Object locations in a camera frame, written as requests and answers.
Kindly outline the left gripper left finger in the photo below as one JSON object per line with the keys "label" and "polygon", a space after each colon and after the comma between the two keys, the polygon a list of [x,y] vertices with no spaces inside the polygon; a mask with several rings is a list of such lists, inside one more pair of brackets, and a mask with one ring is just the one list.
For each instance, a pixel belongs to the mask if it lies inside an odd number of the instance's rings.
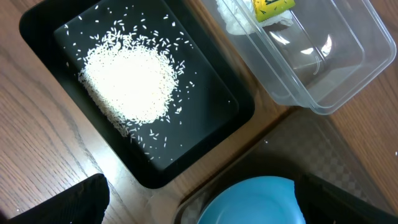
{"label": "left gripper left finger", "polygon": [[109,201],[107,178],[103,174],[95,174],[5,222],[101,224]]}

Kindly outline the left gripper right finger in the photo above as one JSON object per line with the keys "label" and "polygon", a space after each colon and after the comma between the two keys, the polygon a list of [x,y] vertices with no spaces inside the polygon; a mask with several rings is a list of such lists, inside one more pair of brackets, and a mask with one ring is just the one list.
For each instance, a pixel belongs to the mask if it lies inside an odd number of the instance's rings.
{"label": "left gripper right finger", "polygon": [[307,223],[397,224],[397,217],[312,174],[294,182],[295,198]]}

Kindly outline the pile of white rice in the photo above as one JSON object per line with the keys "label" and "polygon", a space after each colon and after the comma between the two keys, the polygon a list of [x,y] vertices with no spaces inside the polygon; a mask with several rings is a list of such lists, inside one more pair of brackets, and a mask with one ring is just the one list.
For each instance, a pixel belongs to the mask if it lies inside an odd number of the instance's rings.
{"label": "pile of white rice", "polygon": [[184,51],[194,46],[167,8],[95,5],[54,33],[67,66],[106,119],[147,160],[172,148],[196,87]]}

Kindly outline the green yellow foil wrapper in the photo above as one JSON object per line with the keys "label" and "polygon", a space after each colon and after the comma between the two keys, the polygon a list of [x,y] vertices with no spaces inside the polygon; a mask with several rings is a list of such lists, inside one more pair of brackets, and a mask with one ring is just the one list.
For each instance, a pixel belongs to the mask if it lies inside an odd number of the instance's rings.
{"label": "green yellow foil wrapper", "polygon": [[255,17],[262,22],[295,6],[294,0],[252,0]]}

